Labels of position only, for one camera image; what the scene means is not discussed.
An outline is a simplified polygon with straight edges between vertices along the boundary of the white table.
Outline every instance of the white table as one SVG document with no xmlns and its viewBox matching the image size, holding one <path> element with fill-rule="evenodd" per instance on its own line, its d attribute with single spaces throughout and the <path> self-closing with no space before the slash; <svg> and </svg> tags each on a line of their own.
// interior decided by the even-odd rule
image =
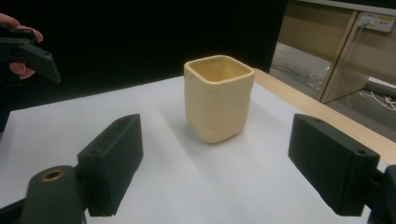
<svg viewBox="0 0 396 224">
<path fill-rule="evenodd" d="M 30 178 L 77 154 L 113 120 L 140 114 L 144 158 L 114 217 L 99 223 L 366 223 L 339 217 L 288 157 L 293 115 L 254 84 L 245 130 L 215 145 L 187 124 L 183 77 L 10 113 L 0 145 L 0 207 L 25 197 Z"/>
</svg>

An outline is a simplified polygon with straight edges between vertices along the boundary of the black background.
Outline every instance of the black background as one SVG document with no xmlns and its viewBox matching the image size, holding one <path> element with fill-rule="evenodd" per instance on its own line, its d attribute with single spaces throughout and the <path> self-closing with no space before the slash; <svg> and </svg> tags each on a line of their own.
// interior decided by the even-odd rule
<svg viewBox="0 0 396 224">
<path fill-rule="evenodd" d="M 10 111 L 183 75 L 185 62 L 226 54 L 268 72 L 286 0 L 2 0 L 2 13 L 44 36 L 62 77 L 0 87 Z"/>
</svg>

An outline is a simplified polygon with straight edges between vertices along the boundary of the cup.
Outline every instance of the cup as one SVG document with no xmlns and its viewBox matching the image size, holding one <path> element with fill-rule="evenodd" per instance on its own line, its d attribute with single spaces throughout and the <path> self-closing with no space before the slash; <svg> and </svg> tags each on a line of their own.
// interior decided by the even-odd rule
<svg viewBox="0 0 396 224">
<path fill-rule="evenodd" d="M 244 130 L 254 75 L 226 55 L 184 64 L 186 119 L 204 142 L 217 143 Z"/>
</svg>

